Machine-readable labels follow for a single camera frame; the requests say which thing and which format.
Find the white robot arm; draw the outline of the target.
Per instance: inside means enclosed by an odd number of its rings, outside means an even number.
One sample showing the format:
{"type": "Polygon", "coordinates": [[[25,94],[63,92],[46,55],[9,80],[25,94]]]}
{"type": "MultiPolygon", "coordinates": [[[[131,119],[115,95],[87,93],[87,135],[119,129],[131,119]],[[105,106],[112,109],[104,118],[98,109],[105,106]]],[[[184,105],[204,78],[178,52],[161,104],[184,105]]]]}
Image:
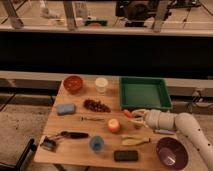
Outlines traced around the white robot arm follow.
{"type": "Polygon", "coordinates": [[[206,138],[195,117],[189,113],[169,113],[138,109],[131,112],[131,121],[153,130],[178,131],[188,138],[199,152],[209,171],[213,171],[213,144],[206,138]]]}

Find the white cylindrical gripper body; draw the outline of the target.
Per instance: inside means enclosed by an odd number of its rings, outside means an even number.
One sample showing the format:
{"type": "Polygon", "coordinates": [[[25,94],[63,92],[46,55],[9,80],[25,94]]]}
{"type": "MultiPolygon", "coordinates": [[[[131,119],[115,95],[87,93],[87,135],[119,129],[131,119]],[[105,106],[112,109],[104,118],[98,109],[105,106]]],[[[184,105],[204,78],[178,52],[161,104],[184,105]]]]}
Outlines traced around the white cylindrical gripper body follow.
{"type": "Polygon", "coordinates": [[[174,130],[175,117],[173,113],[150,110],[146,114],[145,122],[152,129],[174,130]]]}

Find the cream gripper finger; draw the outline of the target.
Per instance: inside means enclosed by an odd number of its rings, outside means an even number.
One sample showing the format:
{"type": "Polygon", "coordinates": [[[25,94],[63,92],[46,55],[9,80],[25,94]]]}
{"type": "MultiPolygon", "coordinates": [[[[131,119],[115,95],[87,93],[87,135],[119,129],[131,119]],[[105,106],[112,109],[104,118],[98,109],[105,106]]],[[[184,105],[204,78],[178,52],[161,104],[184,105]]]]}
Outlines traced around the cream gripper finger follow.
{"type": "Polygon", "coordinates": [[[138,109],[138,110],[132,111],[132,114],[134,117],[145,117],[147,112],[148,111],[146,109],[138,109]]]}
{"type": "Polygon", "coordinates": [[[133,125],[137,128],[140,128],[140,127],[145,127],[146,124],[145,124],[145,121],[143,119],[131,119],[131,122],[133,123],[133,125]]]}

